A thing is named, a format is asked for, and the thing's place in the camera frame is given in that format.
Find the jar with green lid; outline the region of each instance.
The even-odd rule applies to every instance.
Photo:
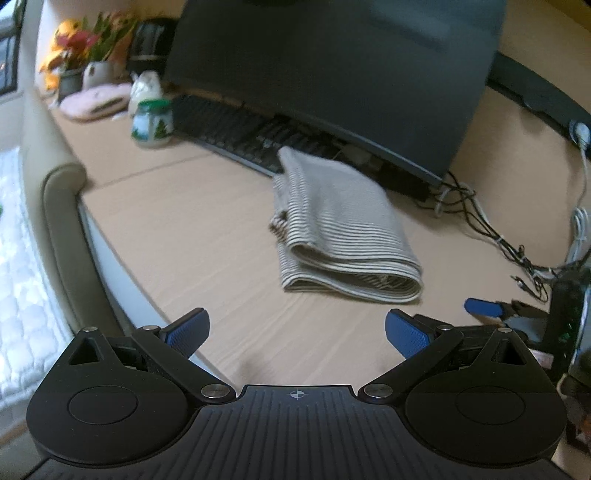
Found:
[[[134,117],[131,137],[141,147],[157,148],[170,142],[174,131],[170,100],[140,102]]]

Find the round joint cover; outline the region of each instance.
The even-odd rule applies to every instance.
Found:
[[[46,454],[79,465],[120,465],[160,450],[186,426],[191,411],[178,386],[103,363],[62,366],[53,384],[33,396],[27,423]]]
[[[76,394],[69,405],[70,414],[84,423],[108,425],[129,417],[138,399],[131,390],[115,385],[92,387]]]
[[[458,411],[482,425],[504,425],[521,417],[525,404],[511,390],[499,387],[472,387],[456,397]]]
[[[496,364],[427,378],[408,395],[405,412],[414,434],[430,448],[463,463],[506,467],[551,455],[566,425],[552,384],[527,371]]]

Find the keyboard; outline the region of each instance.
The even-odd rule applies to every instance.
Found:
[[[267,118],[194,95],[176,97],[173,115],[177,135],[269,176],[283,172],[277,156],[281,147],[324,158],[339,153],[331,136],[304,133],[287,117]]]

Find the red flower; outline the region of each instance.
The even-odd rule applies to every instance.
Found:
[[[86,47],[93,47],[99,40],[100,37],[98,35],[91,35],[90,37],[88,37],[88,40],[86,40]]]
[[[56,37],[56,44],[61,48],[68,48],[69,41],[70,41],[70,37],[68,37],[68,35],[58,35]]]
[[[67,35],[58,35],[56,38],[56,43],[61,48],[68,48],[75,51],[83,51],[87,48],[91,48],[98,41],[98,35],[94,35],[87,31],[76,32],[71,37],[68,37]]]

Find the folded towel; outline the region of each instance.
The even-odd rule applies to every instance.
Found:
[[[384,190],[341,162],[289,147],[274,177],[281,284],[286,291],[337,290],[407,303],[423,287],[421,266]]]

